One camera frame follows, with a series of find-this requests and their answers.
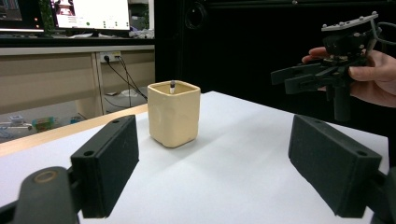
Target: computer monitor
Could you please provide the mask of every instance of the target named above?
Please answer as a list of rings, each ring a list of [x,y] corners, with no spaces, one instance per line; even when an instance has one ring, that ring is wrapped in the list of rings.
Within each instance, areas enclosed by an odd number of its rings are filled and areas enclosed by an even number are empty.
[[[129,31],[128,0],[49,0],[55,29]]]
[[[0,0],[0,33],[44,33],[38,1]]]

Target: white table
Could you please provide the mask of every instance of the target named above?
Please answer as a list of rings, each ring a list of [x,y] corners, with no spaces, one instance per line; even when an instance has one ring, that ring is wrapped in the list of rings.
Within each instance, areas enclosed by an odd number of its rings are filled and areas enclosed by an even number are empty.
[[[198,137],[165,148],[136,116],[140,162],[110,217],[81,223],[370,223],[336,217],[288,157],[293,114],[217,92],[202,95]],[[332,125],[382,155],[386,137]],[[0,157],[0,206],[18,199],[22,180],[69,157],[103,126]]]

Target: human hand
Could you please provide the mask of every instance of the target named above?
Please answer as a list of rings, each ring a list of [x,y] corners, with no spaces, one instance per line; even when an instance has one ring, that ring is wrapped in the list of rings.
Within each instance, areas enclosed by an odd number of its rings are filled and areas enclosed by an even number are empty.
[[[303,63],[329,57],[324,47],[309,50]],[[367,66],[349,67],[355,80],[350,85],[350,95],[365,102],[396,107],[396,59],[377,50],[367,56]]]

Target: power outlet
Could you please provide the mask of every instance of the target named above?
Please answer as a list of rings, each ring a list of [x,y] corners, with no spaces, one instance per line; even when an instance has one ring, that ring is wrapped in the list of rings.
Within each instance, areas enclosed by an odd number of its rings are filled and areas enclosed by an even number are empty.
[[[109,62],[118,62],[119,59],[117,57],[121,56],[121,51],[108,51],[108,52],[100,52],[100,62],[107,63],[105,57],[108,57]]]

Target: pen in container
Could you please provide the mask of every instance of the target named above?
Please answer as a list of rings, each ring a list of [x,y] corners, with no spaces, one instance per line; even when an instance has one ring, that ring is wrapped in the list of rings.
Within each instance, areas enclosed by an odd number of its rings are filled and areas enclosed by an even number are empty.
[[[171,81],[171,88],[170,88],[170,92],[171,94],[173,94],[175,92],[175,86],[176,86],[176,82],[174,80]]]

